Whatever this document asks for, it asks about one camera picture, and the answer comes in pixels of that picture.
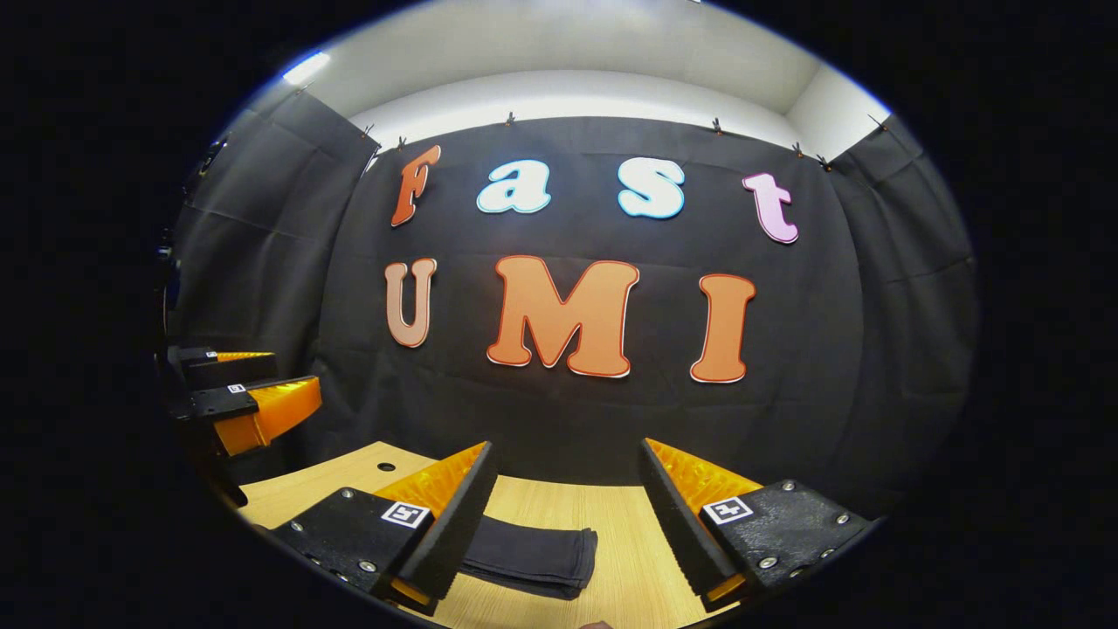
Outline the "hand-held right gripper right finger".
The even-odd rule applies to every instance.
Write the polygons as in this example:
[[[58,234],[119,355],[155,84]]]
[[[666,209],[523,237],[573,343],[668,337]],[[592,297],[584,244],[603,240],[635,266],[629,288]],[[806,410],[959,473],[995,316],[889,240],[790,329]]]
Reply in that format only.
[[[657,439],[639,441],[639,482],[705,612],[778,595],[877,528],[806,483],[762,485]]]

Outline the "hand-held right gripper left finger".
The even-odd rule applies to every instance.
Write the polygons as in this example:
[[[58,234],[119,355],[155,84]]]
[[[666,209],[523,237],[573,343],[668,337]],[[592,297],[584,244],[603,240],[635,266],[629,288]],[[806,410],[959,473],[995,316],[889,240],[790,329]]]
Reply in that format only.
[[[498,478],[484,441],[378,490],[340,487],[269,539],[366,595],[432,616],[459,574]]]

